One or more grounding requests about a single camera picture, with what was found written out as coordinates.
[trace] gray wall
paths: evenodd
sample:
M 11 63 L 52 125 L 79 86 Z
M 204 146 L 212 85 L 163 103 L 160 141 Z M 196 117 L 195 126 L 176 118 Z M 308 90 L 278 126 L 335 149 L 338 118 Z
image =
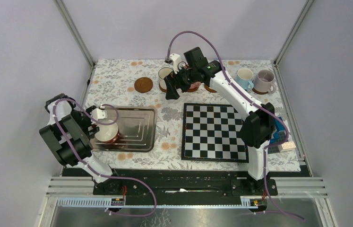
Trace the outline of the gray wall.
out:
M 312 169 L 353 227 L 353 0 L 316 1 L 280 68 Z
M 80 99 L 89 66 L 52 0 L 0 0 L 0 226 L 33 226 L 60 165 L 38 130 L 46 100 Z
M 224 59 L 273 59 L 306 0 L 65 0 L 95 60 L 164 58 L 171 39 L 193 30 L 208 38 Z M 200 46 L 185 34 L 172 46 L 183 54 Z

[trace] small white box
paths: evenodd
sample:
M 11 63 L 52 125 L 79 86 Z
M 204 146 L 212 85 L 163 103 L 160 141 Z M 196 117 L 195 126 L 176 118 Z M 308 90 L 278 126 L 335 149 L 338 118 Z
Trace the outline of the small white box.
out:
M 296 148 L 296 145 L 293 141 L 285 142 L 281 145 L 278 145 L 279 152 L 289 151 Z

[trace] baking tray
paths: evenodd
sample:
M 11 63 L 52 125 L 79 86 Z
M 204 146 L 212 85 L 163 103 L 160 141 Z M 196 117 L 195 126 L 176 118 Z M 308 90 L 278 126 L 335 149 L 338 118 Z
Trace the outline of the baking tray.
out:
M 119 138 L 112 144 L 103 143 L 96 138 L 90 142 L 93 151 L 124 151 L 149 152 L 154 147 L 155 124 L 157 109 L 151 107 L 116 107 L 119 112 L 117 121 Z M 105 107 L 107 119 L 115 119 L 116 113 L 110 107 Z

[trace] robotic arm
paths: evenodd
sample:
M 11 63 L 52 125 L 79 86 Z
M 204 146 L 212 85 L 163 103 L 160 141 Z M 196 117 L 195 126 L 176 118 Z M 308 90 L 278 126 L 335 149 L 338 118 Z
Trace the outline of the robotic arm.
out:
M 166 99 L 178 99 L 179 94 L 176 89 L 186 92 L 192 83 L 202 82 L 212 89 L 216 90 L 224 97 L 241 115 L 243 125 L 240 131 L 240 137 L 249 149 L 249 175 L 256 181 L 264 178 L 264 147 L 269 144 L 272 132 L 275 129 L 274 119 L 248 103 L 236 89 L 226 80 L 221 70 L 221 64 L 218 61 L 208 63 L 207 58 L 203 56 L 200 48 L 196 47 L 184 53 L 188 68 L 180 66 L 180 55 L 171 54 L 167 63 L 173 64 L 174 71 L 165 77 L 167 86 Z M 249 97 L 254 103 L 261 105 L 271 113 L 275 113 L 274 106 L 270 103 L 262 104 L 253 98 L 243 88 L 238 89 Z

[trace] floral pattern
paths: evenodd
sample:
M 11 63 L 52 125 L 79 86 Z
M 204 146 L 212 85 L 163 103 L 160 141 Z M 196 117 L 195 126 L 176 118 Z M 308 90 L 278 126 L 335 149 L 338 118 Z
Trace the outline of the floral pattern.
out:
M 271 70 L 271 61 L 223 61 L 235 79 L 237 70 L 249 68 L 256 75 L 260 70 Z M 159 88 L 157 72 L 169 67 L 163 60 L 99 60 L 89 88 L 85 106 L 112 104 L 115 106 L 150 106 L 158 111 L 154 148 L 147 153 L 95 151 L 105 163 L 114 168 L 136 169 L 195 169 L 247 171 L 247 163 L 181 160 L 182 115 L 184 103 L 229 104 L 217 93 L 205 90 L 204 85 L 192 93 L 183 93 L 178 100 L 166 100 Z M 134 89 L 136 79 L 151 78 L 154 87 L 141 94 Z M 271 102 L 277 116 L 287 119 L 281 96 L 274 94 L 253 97 L 263 103 Z M 270 171 L 300 171 L 296 152 L 289 151 L 268 156 Z

